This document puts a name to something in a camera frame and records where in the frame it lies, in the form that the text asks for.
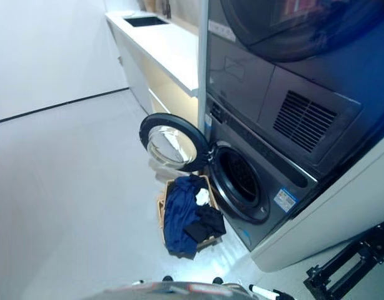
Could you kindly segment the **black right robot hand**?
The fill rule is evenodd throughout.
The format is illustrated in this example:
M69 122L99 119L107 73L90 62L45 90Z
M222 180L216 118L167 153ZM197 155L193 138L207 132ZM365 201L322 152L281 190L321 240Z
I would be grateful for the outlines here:
M266 299L271 299L271 300L289 299L289 297L286 297L282 292L278 293L278 292L270 291L262 287L256 286L254 284L250 284L248 289L251 292L258 294Z

